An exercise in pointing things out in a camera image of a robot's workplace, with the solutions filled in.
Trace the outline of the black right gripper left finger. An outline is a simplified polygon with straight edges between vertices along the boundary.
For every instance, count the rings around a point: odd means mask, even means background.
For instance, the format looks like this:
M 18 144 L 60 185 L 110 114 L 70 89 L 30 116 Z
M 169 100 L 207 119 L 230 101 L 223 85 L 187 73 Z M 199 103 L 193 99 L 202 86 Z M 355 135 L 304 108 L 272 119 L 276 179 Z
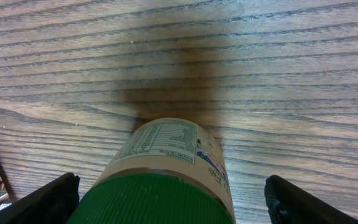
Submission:
M 71 172 L 0 210 L 0 224 L 66 223 L 79 204 L 80 178 Z

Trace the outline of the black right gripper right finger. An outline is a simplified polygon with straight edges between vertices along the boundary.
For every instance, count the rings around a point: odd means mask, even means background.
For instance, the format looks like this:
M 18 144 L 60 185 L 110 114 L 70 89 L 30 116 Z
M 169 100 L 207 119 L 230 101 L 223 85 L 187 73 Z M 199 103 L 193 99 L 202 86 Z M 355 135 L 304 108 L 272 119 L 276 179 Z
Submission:
M 272 224 L 358 224 L 357 219 L 278 175 L 266 179 L 264 195 Z

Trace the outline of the green lid white jar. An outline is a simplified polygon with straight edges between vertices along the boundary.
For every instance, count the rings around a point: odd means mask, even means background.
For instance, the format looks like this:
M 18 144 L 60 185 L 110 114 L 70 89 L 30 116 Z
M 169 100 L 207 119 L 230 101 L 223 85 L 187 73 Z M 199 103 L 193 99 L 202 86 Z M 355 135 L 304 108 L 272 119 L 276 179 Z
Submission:
M 80 200 L 70 223 L 234 223 L 219 141 L 161 118 L 133 132 Z

